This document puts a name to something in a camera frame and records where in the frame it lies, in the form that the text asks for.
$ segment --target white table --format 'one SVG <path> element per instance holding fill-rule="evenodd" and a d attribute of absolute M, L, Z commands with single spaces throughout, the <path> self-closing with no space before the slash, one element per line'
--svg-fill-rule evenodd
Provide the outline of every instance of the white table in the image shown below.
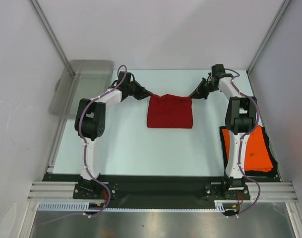
<path fill-rule="evenodd" d="M 188 96 L 207 77 L 209 70 L 129 70 L 148 90 L 160 96 Z M 252 95 L 245 71 L 236 84 Z M 228 100 L 221 92 L 207 100 L 193 100 L 192 129 L 147 128 L 149 98 L 132 97 L 110 108 L 106 129 L 95 155 L 101 173 L 108 175 L 222 176 L 223 155 L 219 127 L 225 125 Z M 83 168 L 82 140 L 74 130 L 74 120 L 66 123 L 54 174 L 79 174 Z"/>

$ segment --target orange cloth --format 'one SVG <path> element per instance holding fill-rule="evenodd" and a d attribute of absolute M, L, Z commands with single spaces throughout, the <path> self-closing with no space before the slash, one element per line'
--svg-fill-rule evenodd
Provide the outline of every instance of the orange cloth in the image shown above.
<path fill-rule="evenodd" d="M 229 160 L 230 136 L 227 129 L 222 129 L 224 135 L 227 160 Z M 268 151 L 266 149 L 261 126 L 255 129 L 247 142 L 245 151 L 244 170 L 268 172 L 273 169 Z"/>

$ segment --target metal floor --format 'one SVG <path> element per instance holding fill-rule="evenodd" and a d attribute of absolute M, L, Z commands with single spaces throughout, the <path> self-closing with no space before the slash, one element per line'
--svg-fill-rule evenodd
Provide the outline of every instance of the metal floor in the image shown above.
<path fill-rule="evenodd" d="M 96 218 L 37 212 L 30 238 L 294 238 L 285 203 L 259 203 L 237 218 L 220 213 L 104 212 Z"/>

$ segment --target folded red cloth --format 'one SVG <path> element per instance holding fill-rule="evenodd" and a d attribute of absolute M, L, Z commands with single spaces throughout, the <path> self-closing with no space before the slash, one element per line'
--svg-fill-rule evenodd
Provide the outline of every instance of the folded red cloth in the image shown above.
<path fill-rule="evenodd" d="M 191 98 L 170 94 L 160 97 L 153 94 L 146 124 L 150 128 L 192 128 Z"/>

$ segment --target purple cable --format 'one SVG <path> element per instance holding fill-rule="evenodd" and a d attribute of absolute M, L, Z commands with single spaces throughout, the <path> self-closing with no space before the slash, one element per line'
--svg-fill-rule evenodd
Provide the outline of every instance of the purple cable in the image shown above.
<path fill-rule="evenodd" d="M 251 179 L 251 178 L 249 178 L 248 176 L 246 176 L 245 173 L 244 173 L 244 171 L 243 171 L 242 168 L 241 168 L 241 150 L 242 150 L 242 146 L 243 146 L 243 138 L 244 138 L 246 135 L 249 135 L 249 134 L 251 134 L 252 132 L 254 132 L 254 130 L 257 128 L 257 126 L 258 126 L 258 124 L 259 124 L 259 119 L 260 119 L 260 109 L 259 109 L 259 106 L 257 105 L 257 103 L 255 102 L 255 100 L 254 100 L 252 97 L 250 97 L 250 96 L 248 96 L 248 95 L 242 93 L 242 92 L 240 91 L 240 89 L 239 89 L 239 88 L 235 85 L 235 83 L 233 82 L 233 80 L 234 80 L 235 78 L 239 77 L 240 74 L 239 74 L 238 72 L 232 70 L 232 69 L 229 69 L 229 68 L 225 68 L 225 70 L 229 70 L 229 71 L 231 71 L 231 72 L 237 74 L 236 76 L 232 77 L 232 79 L 231 79 L 231 85 L 234 87 L 234 89 L 235 89 L 241 96 L 244 96 L 244 97 L 248 98 L 248 99 L 253 103 L 253 105 L 254 105 L 254 107 L 255 107 L 255 110 L 256 110 L 256 122 L 255 122 L 254 127 L 252 128 L 251 131 L 249 131 L 249 132 L 243 134 L 242 137 L 240 138 L 238 165 L 239 165 L 239 169 L 240 169 L 240 172 L 242 173 L 243 177 L 244 177 L 245 179 L 247 179 L 247 180 L 249 180 L 249 181 L 255 183 L 255 184 L 258 186 L 258 195 L 256 196 L 255 201 L 254 201 L 247 209 L 245 209 L 244 211 L 242 211 L 242 212 L 239 213 L 239 214 L 242 214 L 242 213 L 248 211 L 250 208 L 252 208 L 252 207 L 257 203 L 257 201 L 259 200 L 260 194 L 261 194 L 261 187 L 260 187 L 259 183 L 258 183 L 257 181 L 255 181 L 254 179 Z"/>
<path fill-rule="evenodd" d="M 99 210 L 99 212 L 97 212 L 97 213 L 95 213 L 95 214 L 93 214 L 93 215 L 89 215 L 88 217 L 96 217 L 96 216 L 98 216 L 103 210 L 106 209 L 106 207 L 107 207 L 108 204 L 110 203 L 111 192 L 110 192 L 110 189 L 109 189 L 104 183 L 100 182 L 100 181 L 97 180 L 95 177 L 93 177 L 93 175 L 91 174 L 91 172 L 90 172 L 89 169 L 88 169 L 88 164 L 87 164 L 87 147 L 88 147 L 88 145 L 87 145 L 87 140 L 86 140 L 86 138 L 83 136 L 83 134 L 82 134 L 82 132 L 81 132 L 82 121 L 83 121 L 83 118 L 84 118 L 85 115 L 86 115 L 86 112 L 87 112 L 88 108 L 89 108 L 95 101 L 97 101 L 98 99 L 101 99 L 101 98 L 107 96 L 109 93 L 115 91 L 115 90 L 123 83 L 123 81 L 124 81 L 124 79 L 125 79 L 125 77 L 126 77 L 126 73 L 127 73 L 127 67 L 126 67 L 124 64 L 122 64 L 122 65 L 118 68 L 117 75 L 118 75 L 118 77 L 119 77 L 119 72 L 120 72 L 120 69 L 121 69 L 122 67 L 125 68 L 125 72 L 124 72 L 124 76 L 123 76 L 123 78 L 121 79 L 120 83 L 118 83 L 118 84 L 117 84 L 114 88 L 112 88 L 111 90 L 108 90 L 108 91 L 104 92 L 103 94 L 101 94 L 100 96 L 98 96 L 98 97 L 92 99 L 92 100 L 88 103 L 88 105 L 85 107 L 85 109 L 83 110 L 83 112 L 82 112 L 82 114 L 81 114 L 81 116 L 80 116 L 80 120 L 79 120 L 79 128 L 78 128 L 79 135 L 80 135 L 80 137 L 83 139 L 83 141 L 84 141 L 84 143 L 85 143 L 84 151 L 83 151 L 83 162 L 84 162 L 84 165 L 85 165 L 85 167 L 86 167 L 86 171 L 87 171 L 88 175 L 90 176 L 90 178 L 91 178 L 93 181 L 95 181 L 96 183 L 98 183 L 99 185 L 101 185 L 102 187 L 104 187 L 104 188 L 107 190 L 107 192 L 108 192 L 108 200 L 107 200 L 105 206 L 104 206 L 103 208 L 101 208 L 101 209 Z M 49 224 L 49 223 L 52 223 L 52 222 L 55 222 L 55 221 L 59 221 L 59 220 L 64 219 L 64 218 L 66 218 L 66 217 L 71 217 L 71 216 L 74 216 L 74 215 L 83 215 L 83 214 L 84 214 L 84 213 L 79 213 L 79 212 L 67 214 L 67 215 L 58 217 L 58 218 L 56 218 L 56 219 L 52 219 L 52 220 L 50 220 L 50 221 L 43 222 L 43 223 L 41 223 L 41 225 L 46 225 L 46 224 Z"/>

